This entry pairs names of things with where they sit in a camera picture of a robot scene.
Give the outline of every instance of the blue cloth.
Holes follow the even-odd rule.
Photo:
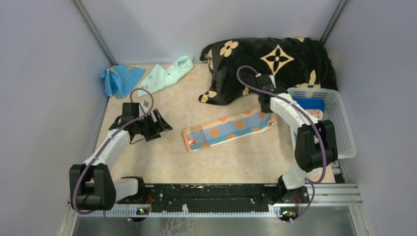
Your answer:
[[[107,68],[101,73],[101,78],[105,78],[104,92],[108,97],[124,98],[130,94],[144,73],[144,69],[134,66],[115,65]]]

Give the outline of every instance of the metal frame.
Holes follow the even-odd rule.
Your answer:
[[[106,58],[112,65],[116,65],[116,61],[111,54],[111,50],[107,46],[105,40],[94,24],[93,20],[89,16],[87,10],[82,4],[81,0],[71,0],[77,10],[79,11],[81,17],[84,19],[87,27],[91,31],[101,50],[105,54]],[[333,30],[337,20],[339,19],[343,9],[349,0],[340,0],[337,8],[335,9],[334,14],[332,15],[331,20],[329,21],[320,41],[325,43],[328,39],[331,31]],[[317,184],[316,196],[312,203],[313,207],[340,207],[348,206],[351,212],[352,223],[355,227],[356,233],[358,236],[368,235],[372,236],[373,231],[367,217],[366,210],[363,206],[362,198],[360,196],[359,189],[356,184],[348,183],[346,177],[346,172],[343,167],[343,160],[338,160],[336,163],[331,164],[333,172],[335,174],[341,174],[346,183],[342,184]],[[312,188],[310,185],[306,185],[309,194],[312,193]],[[192,213],[188,212],[188,209],[184,208],[182,212],[162,212],[162,213],[150,213],[147,217],[277,217],[277,209],[280,207],[288,207],[292,204],[274,204],[270,206],[269,212],[247,212],[247,213]],[[138,217],[136,215],[136,210],[138,207],[146,207],[144,205],[118,205],[116,204],[112,210],[107,211],[107,216],[109,217]],[[73,234],[74,228],[78,217],[102,217],[102,212],[98,211],[87,216],[78,215],[68,204],[64,218],[62,220],[61,228],[59,231],[60,236],[71,236]]]

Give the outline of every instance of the orange polka dot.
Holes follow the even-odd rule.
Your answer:
[[[219,130],[218,129],[211,129],[210,130],[210,135],[212,135],[213,137],[216,137],[217,135],[219,135]]]
[[[239,121],[236,121],[235,125],[236,125],[236,128],[243,129],[245,127],[245,122],[239,120]]]
[[[267,117],[267,115],[266,115],[265,113],[261,112],[261,113],[259,114],[259,117],[260,117],[261,119],[265,119],[265,118]]]
[[[200,148],[205,148],[205,147],[209,147],[209,146],[210,146],[209,143],[203,143],[203,144],[201,144]]]

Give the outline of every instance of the laundry basket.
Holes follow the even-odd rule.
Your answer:
[[[288,93],[292,98],[318,98],[325,102],[323,120],[329,119],[334,124],[338,158],[352,158],[356,156],[356,145],[353,139],[351,126],[342,97],[338,91],[325,88],[289,88]],[[295,148],[294,135],[292,135],[293,147]]]

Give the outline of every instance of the gray floor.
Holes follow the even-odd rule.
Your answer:
[[[110,219],[124,223],[126,219]],[[79,217],[75,236],[354,236],[349,208],[312,207],[295,224],[274,218],[148,218],[124,228],[103,218]]]

